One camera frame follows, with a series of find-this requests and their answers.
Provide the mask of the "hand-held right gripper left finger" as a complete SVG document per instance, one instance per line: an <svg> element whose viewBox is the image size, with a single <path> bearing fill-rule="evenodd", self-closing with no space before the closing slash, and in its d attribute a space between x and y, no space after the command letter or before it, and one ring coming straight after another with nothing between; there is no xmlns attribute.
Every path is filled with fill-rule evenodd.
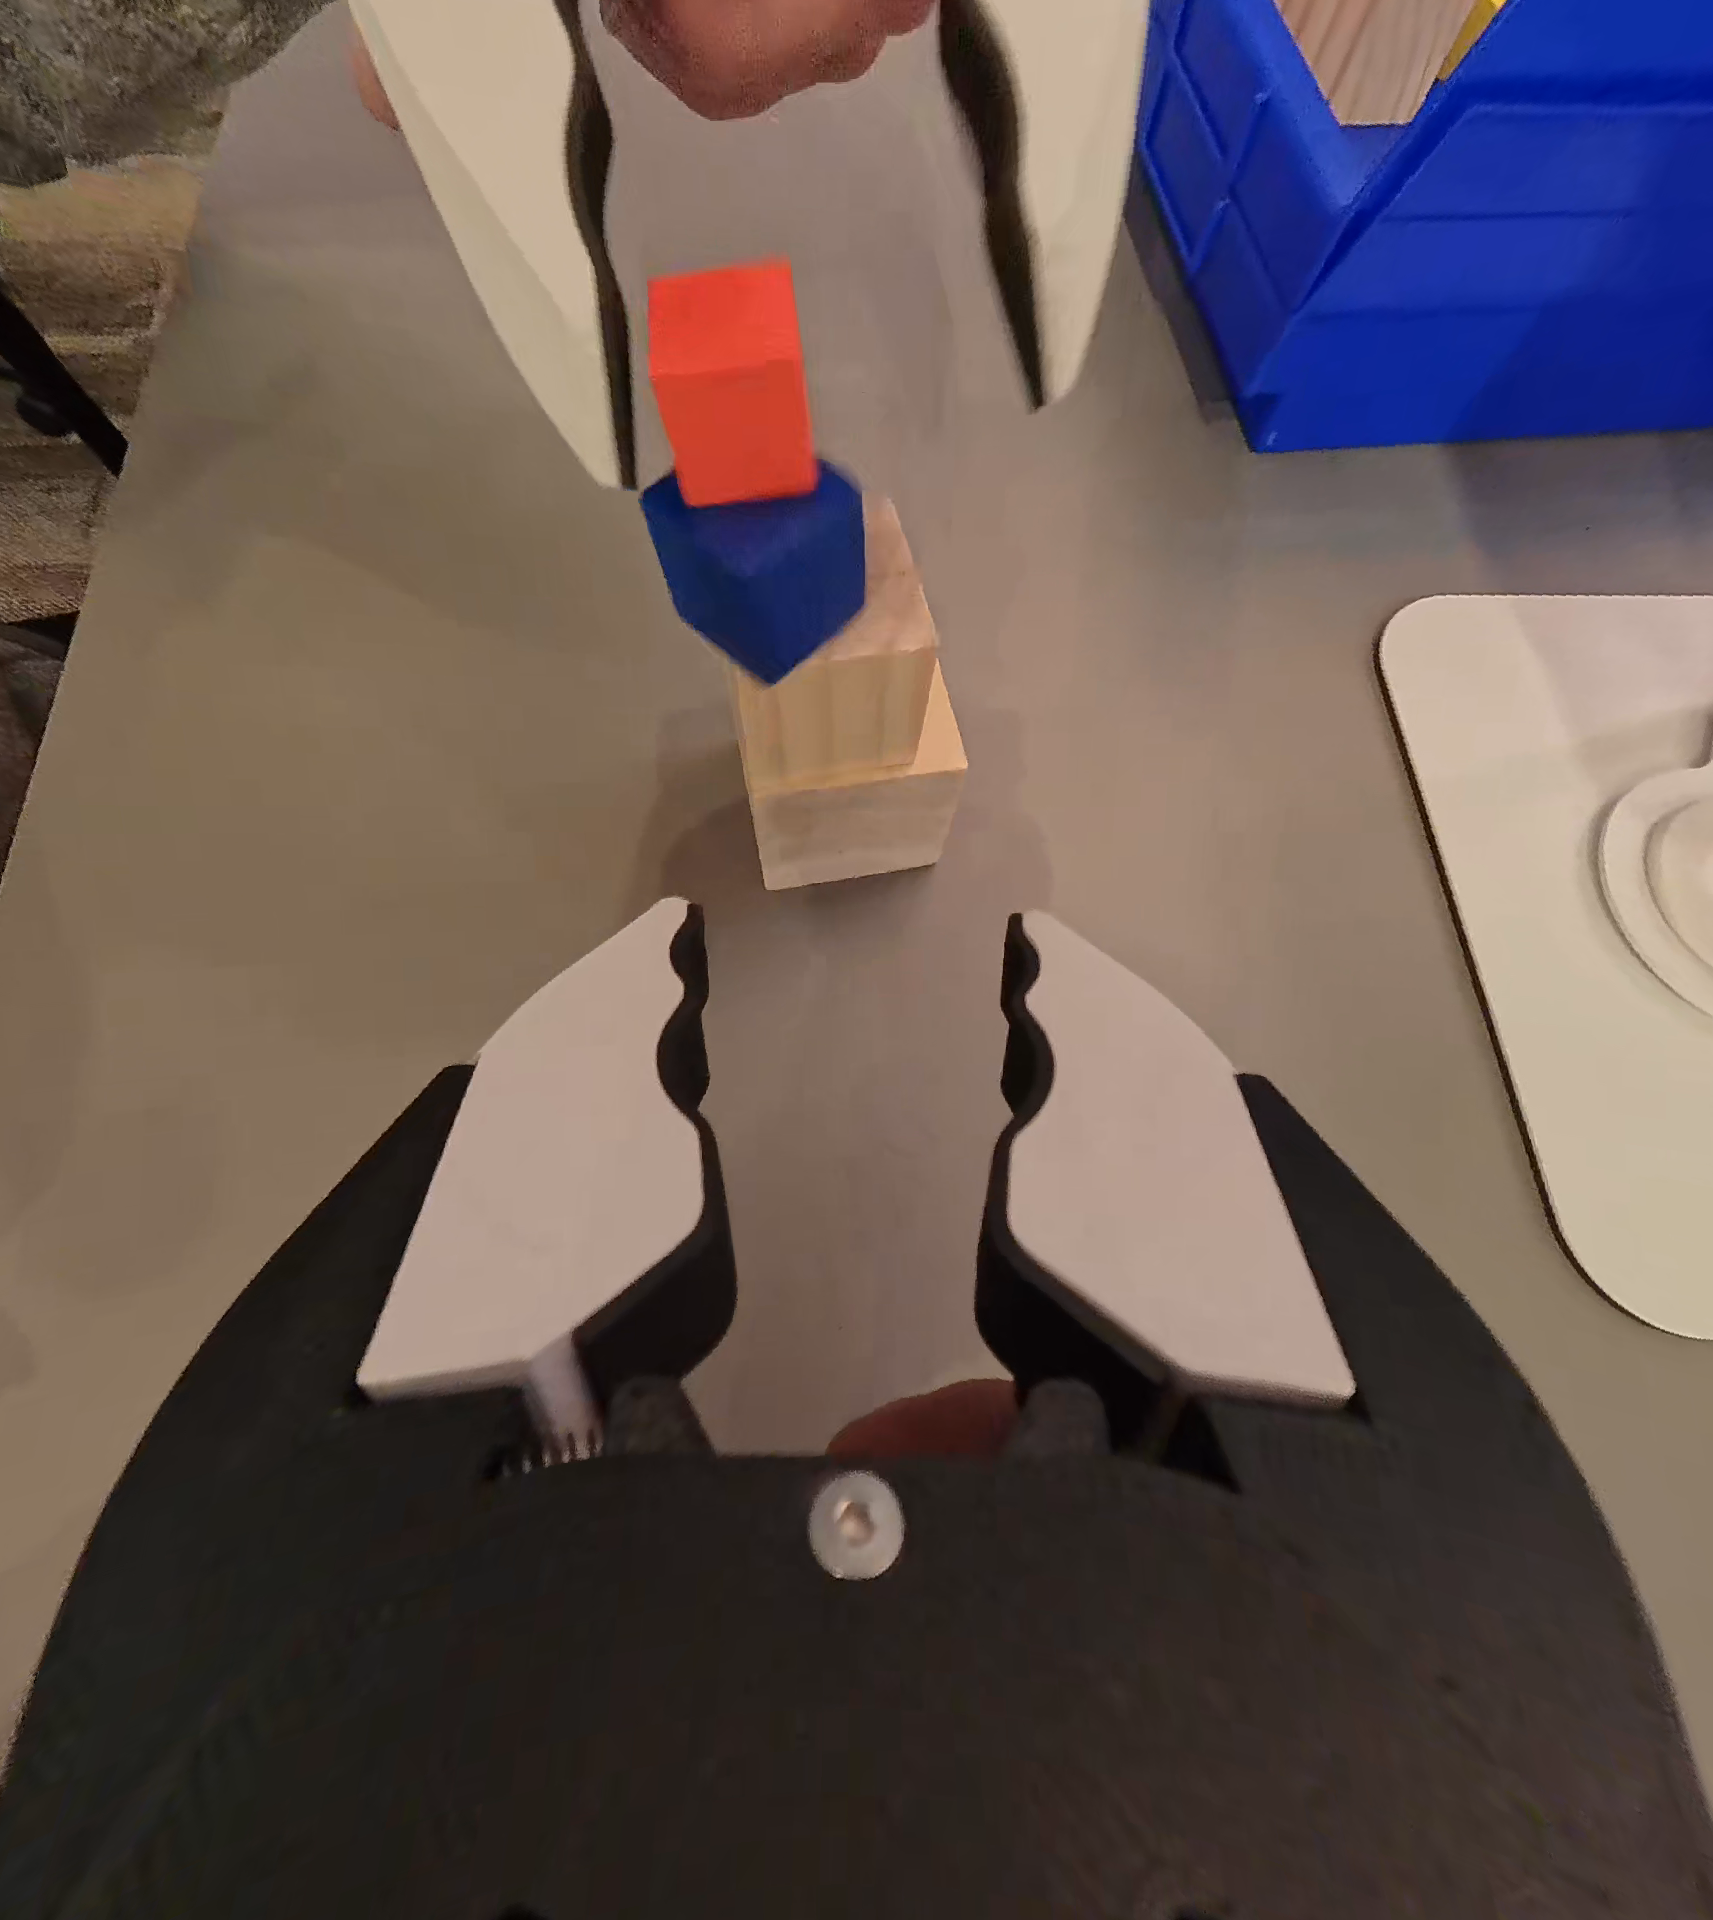
<svg viewBox="0 0 1713 1920"><path fill-rule="evenodd" d="M666 895L477 1055L357 1374L377 1401L516 1391L544 1459L613 1447L634 1382L723 1341L736 1265L708 1091L703 908Z"/></svg>

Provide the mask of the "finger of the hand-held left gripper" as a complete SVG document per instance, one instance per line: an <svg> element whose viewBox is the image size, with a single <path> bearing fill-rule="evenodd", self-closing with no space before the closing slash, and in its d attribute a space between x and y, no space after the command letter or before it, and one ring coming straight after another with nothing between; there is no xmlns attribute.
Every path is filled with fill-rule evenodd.
<svg viewBox="0 0 1713 1920"><path fill-rule="evenodd" d="M634 489L628 303L606 205L614 126L579 2L352 2L460 264L591 479Z"/></svg>
<svg viewBox="0 0 1713 1920"><path fill-rule="evenodd" d="M1146 2L936 6L942 83L1035 409L1083 371L1123 227L1148 41Z"/></svg>

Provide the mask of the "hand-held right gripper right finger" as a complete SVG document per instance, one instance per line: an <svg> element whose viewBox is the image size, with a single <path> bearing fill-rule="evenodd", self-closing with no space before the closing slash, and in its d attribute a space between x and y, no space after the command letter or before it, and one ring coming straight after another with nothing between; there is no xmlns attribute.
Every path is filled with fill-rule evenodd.
<svg viewBox="0 0 1713 1920"><path fill-rule="evenodd" d="M1017 1391L1080 1382L1108 1428L1201 1398L1348 1408L1354 1368L1205 1028L1043 909L1007 926L1000 1007L975 1315Z"/></svg>

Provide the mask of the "red wooden cube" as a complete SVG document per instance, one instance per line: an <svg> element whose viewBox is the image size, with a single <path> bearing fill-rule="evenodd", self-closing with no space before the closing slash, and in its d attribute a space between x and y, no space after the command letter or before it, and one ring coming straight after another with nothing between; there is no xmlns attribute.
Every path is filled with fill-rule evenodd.
<svg viewBox="0 0 1713 1920"><path fill-rule="evenodd" d="M786 257L652 278L647 357L690 507L814 492L820 468Z"/></svg>

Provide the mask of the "blue wooden cube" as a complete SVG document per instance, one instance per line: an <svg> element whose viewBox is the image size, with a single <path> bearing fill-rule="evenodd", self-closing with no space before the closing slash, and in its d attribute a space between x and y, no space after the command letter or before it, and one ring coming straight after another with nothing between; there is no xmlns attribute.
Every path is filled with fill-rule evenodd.
<svg viewBox="0 0 1713 1920"><path fill-rule="evenodd" d="M865 500L822 462L813 492L693 506L676 473L641 493L676 613L765 686L837 639L868 597Z"/></svg>

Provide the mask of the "natural wooden cube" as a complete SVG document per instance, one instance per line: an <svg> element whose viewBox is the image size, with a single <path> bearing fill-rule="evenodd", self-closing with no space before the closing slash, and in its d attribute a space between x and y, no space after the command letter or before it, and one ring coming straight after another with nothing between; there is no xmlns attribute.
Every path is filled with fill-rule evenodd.
<svg viewBox="0 0 1713 1920"><path fill-rule="evenodd" d="M777 683L728 665L731 717L752 787L828 786L904 770L917 756L939 629L901 516L865 496L861 612Z"/></svg>
<svg viewBox="0 0 1713 1920"><path fill-rule="evenodd" d="M944 672L935 668L915 756L902 766L784 780L773 756L739 753L763 884L769 892L841 884L933 865L965 790L967 753Z"/></svg>

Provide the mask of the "person's left forearm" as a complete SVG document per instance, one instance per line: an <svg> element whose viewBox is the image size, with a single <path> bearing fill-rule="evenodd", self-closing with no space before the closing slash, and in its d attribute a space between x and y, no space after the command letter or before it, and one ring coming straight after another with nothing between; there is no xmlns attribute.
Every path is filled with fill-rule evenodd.
<svg viewBox="0 0 1713 1920"><path fill-rule="evenodd" d="M323 2L0 2L0 183L160 152Z"/></svg>

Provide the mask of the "person's left hand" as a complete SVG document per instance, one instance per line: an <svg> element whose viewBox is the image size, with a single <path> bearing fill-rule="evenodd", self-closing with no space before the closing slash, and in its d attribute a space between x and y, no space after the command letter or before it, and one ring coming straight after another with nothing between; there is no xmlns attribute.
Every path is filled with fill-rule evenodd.
<svg viewBox="0 0 1713 1920"><path fill-rule="evenodd" d="M852 83L935 2L601 2L605 30L713 124L745 122L820 85Z"/></svg>

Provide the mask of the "pale wooden block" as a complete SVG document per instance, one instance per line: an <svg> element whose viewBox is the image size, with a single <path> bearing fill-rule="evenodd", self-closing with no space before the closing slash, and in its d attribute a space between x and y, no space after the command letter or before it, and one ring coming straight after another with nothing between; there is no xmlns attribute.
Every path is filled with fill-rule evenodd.
<svg viewBox="0 0 1713 1920"><path fill-rule="evenodd" d="M1277 12L1336 119L1393 127L1413 119L1463 36L1477 2L1279 2Z"/></svg>

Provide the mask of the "blue plastic bin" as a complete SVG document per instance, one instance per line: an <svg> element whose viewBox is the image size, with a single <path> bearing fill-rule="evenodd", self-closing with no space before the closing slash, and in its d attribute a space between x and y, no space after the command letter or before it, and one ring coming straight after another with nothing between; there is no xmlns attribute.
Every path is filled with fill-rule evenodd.
<svg viewBox="0 0 1713 1920"><path fill-rule="evenodd" d="M1713 428L1713 4L1504 4L1401 126L1154 4L1136 157L1258 452Z"/></svg>

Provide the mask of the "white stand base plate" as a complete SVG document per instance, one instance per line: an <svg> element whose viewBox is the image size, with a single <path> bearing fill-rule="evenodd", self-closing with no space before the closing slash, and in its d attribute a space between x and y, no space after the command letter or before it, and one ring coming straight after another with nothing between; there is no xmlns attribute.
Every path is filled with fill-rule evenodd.
<svg viewBox="0 0 1713 1920"><path fill-rule="evenodd" d="M1431 595L1380 673L1559 1243L1634 1317L1713 1339L1713 1020L1594 870L1616 800L1703 756L1713 593Z"/></svg>

